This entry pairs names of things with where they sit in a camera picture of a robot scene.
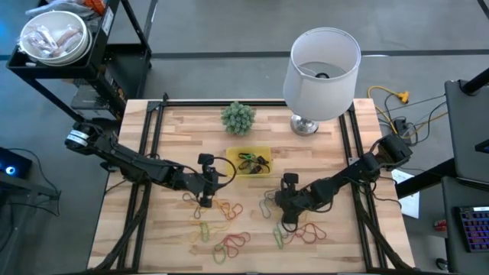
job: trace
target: white paper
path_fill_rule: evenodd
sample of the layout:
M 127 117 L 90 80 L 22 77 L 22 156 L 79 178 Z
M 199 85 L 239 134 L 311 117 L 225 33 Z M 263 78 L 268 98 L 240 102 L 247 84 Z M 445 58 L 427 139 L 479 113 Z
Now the white paper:
M 402 183 L 404 180 L 412 178 L 413 175 L 405 173 L 401 170 L 392 170 L 392 178 L 397 181 L 397 183 Z M 400 204 L 403 206 L 401 212 L 409 217 L 419 218 L 419 192 L 407 196 L 399 200 Z

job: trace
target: lamp base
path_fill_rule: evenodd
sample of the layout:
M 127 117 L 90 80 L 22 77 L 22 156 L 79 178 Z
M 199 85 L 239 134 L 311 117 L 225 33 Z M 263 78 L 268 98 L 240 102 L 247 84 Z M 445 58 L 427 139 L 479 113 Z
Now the lamp base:
M 319 123 L 301 118 L 298 115 L 292 115 L 292 118 L 290 118 L 290 127 L 294 133 L 306 137 L 318 131 Z

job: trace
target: succulent plant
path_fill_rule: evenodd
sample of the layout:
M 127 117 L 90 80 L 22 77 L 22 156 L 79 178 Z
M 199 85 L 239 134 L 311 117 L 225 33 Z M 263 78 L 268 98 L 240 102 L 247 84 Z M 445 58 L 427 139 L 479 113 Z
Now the succulent plant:
M 254 111 L 250 106 L 233 102 L 221 112 L 222 124 L 229 134 L 240 136 L 249 134 L 254 122 Z

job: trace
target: blue light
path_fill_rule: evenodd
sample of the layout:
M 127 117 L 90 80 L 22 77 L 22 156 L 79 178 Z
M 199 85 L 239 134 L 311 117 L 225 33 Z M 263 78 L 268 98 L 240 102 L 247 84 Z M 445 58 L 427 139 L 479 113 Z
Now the blue light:
M 5 172 L 8 175 L 13 175 L 13 174 L 15 174 L 15 167 L 7 167 L 7 169 L 5 169 Z

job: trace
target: table lamp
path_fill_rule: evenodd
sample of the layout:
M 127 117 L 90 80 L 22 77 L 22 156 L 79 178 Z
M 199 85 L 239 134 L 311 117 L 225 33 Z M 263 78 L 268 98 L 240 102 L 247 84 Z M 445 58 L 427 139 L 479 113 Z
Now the table lamp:
M 293 112 L 290 127 L 296 134 L 314 134 L 318 121 L 348 110 L 360 59 L 360 46 L 344 31 L 321 27 L 297 38 L 283 84 L 283 97 Z

